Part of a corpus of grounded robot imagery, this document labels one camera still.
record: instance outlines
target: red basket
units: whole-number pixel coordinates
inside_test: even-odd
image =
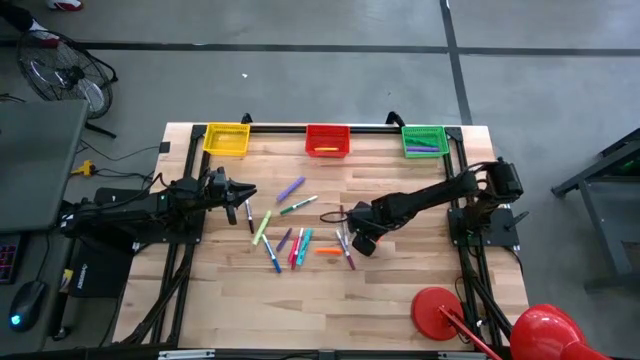
[[[311,157],[345,157],[349,153],[349,134],[348,126],[307,125],[305,150]],[[336,150],[316,150],[319,148]]]

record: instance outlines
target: keyboard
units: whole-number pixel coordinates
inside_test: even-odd
[[[15,282],[25,245],[20,234],[0,235],[0,285]]]

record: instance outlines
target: shoe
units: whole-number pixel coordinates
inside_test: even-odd
[[[58,47],[58,43],[60,42],[60,38],[49,33],[47,28],[38,24],[37,21],[33,20],[31,23],[31,28],[29,31],[32,31],[33,37],[42,40],[42,45],[47,48],[56,48]]]
[[[78,0],[47,0],[47,6],[52,10],[80,11],[84,5]]]

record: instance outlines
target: blue marker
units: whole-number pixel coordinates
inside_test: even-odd
[[[273,250],[271,250],[271,245],[269,245],[269,240],[267,240],[267,237],[262,234],[262,240],[264,241],[264,244],[267,246],[267,251],[269,252],[269,256],[271,256],[271,261],[273,261],[273,266],[276,267],[276,271],[278,272],[278,274],[280,274],[282,272],[282,270],[280,269],[280,264],[278,264],[278,259],[276,259],[276,256],[273,254]]]
[[[313,234],[313,229],[307,229],[307,233],[304,234],[304,241],[300,246],[298,260],[296,261],[296,264],[298,266],[302,265],[302,263],[304,262],[304,256],[307,254],[307,248],[309,248],[309,243],[311,242],[311,234]]]

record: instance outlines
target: fan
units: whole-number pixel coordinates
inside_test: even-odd
[[[102,65],[111,70],[111,79]],[[118,81],[115,70],[60,33],[24,33],[18,40],[18,67],[31,88],[45,100],[86,100],[89,119],[103,116],[111,107],[111,84]],[[110,134],[90,124],[87,128]]]

